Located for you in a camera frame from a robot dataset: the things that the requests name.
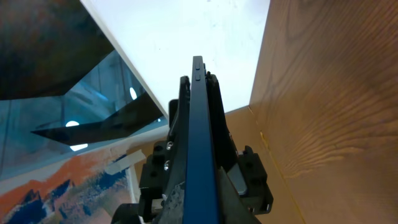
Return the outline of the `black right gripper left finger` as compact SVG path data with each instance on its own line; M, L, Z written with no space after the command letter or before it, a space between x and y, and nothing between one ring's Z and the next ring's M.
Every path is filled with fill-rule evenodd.
M154 144L142 167L138 214L145 222L181 223L188 148L190 81L180 79L178 99L169 103L169 133Z

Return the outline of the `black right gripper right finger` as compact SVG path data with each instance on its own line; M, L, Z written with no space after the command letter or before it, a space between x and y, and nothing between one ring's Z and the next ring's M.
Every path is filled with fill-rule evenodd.
M267 172L250 146L238 152L226 124L218 79L210 72L205 76L222 222L260 224L256 215L270 213L274 201Z

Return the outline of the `blue Galaxy smartphone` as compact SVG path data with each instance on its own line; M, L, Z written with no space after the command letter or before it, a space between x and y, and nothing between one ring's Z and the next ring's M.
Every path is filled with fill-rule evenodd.
M194 56L183 208L183 222L187 224L220 222L205 74L203 57Z

